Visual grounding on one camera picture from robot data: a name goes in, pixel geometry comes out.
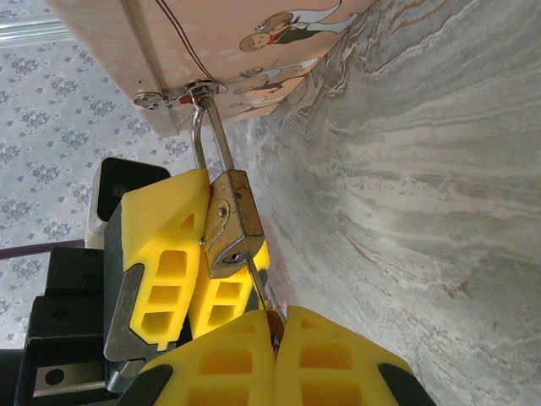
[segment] metal hasp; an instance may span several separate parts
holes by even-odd
[[[254,195],[245,171],[235,169],[220,114],[214,103],[218,87],[212,80],[187,84],[195,106],[193,137],[195,161],[204,167],[201,145],[203,112],[209,115],[224,172],[210,186],[210,202],[202,245],[209,262],[210,278],[234,275],[254,258],[265,240]]]
[[[187,94],[186,87],[180,89],[158,93],[155,91],[144,91],[135,95],[134,105],[147,110],[158,110],[160,107],[171,109],[174,102],[178,102],[179,99]]]

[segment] thin wire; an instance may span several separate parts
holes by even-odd
[[[199,62],[199,64],[201,65],[201,67],[203,67],[203,69],[205,70],[205,73],[209,76],[209,78],[214,79],[214,78],[212,77],[212,75],[210,74],[210,72],[207,70],[207,68],[204,66],[203,62],[201,62],[201,60],[200,60],[199,57],[197,56],[197,52],[196,52],[196,51],[194,50],[194,48],[192,47],[192,44],[191,44],[191,42],[189,41],[189,38],[188,38],[188,36],[186,35],[186,32],[184,31],[184,28],[183,28],[182,24],[180,24],[180,21],[178,21],[178,19],[177,19],[177,16],[173,13],[173,11],[171,11],[171,9],[170,9],[169,6],[167,5],[166,1],[165,1],[165,0],[162,0],[162,1],[163,1],[164,6],[167,8],[167,10],[169,11],[169,13],[171,14],[172,18],[173,18],[173,19],[175,20],[175,22],[177,23],[178,28],[182,31],[182,33],[183,33],[183,35],[184,35],[184,37],[185,37],[185,39],[186,39],[186,42],[188,43],[188,47],[189,47],[189,49],[190,49],[190,50],[192,51],[192,53],[193,53],[192,57],[193,57],[194,59],[196,59],[196,60]]]
[[[184,47],[194,60],[195,64],[201,69],[201,71],[210,79],[214,79],[214,77],[210,74],[210,72],[206,69],[204,64],[201,62],[199,57],[197,56],[197,53],[195,52],[194,48],[192,47],[192,44],[190,43],[188,36],[184,32],[183,27],[181,26],[180,22],[178,21],[175,14],[171,11],[169,6],[167,6],[167,3],[165,0],[156,0],[158,6],[161,8],[161,11],[166,15],[167,19],[171,22],[173,28],[178,34],[178,37],[180,38],[180,41],[183,42]]]

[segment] metal plate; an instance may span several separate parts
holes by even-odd
[[[42,366],[36,372],[34,398],[84,392],[105,387],[101,362]]]

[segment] padlock body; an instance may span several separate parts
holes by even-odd
[[[203,248],[210,278],[230,277],[254,258],[265,240],[245,171],[228,170],[210,186]]]

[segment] padlock shackle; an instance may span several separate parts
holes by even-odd
[[[218,149],[220,150],[221,154],[221,163],[223,164],[225,170],[233,170],[235,169],[235,164],[233,163],[231,151],[229,150],[229,145],[227,144],[226,132],[223,129],[218,108],[214,103],[214,94],[210,92],[209,94],[205,95],[201,100],[201,103],[205,107],[205,110],[209,113],[210,124],[212,125],[216,141],[218,142]]]
[[[205,153],[201,142],[201,124],[203,123],[205,111],[200,108],[194,110],[192,118],[192,145],[194,146],[195,164],[201,169],[206,169]]]

